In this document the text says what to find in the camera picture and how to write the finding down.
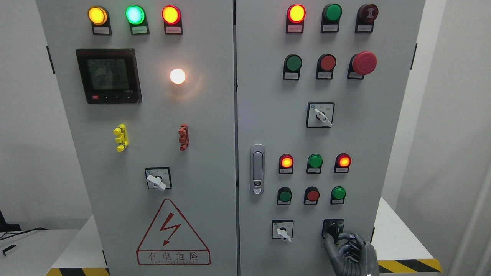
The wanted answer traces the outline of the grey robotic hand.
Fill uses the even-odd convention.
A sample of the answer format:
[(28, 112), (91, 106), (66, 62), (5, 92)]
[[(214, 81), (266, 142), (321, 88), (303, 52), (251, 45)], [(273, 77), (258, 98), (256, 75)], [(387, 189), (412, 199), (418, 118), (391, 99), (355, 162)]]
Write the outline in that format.
[(359, 234), (341, 233), (346, 243), (337, 246), (330, 234), (324, 238), (324, 249), (337, 276), (378, 276), (379, 264), (375, 248)]

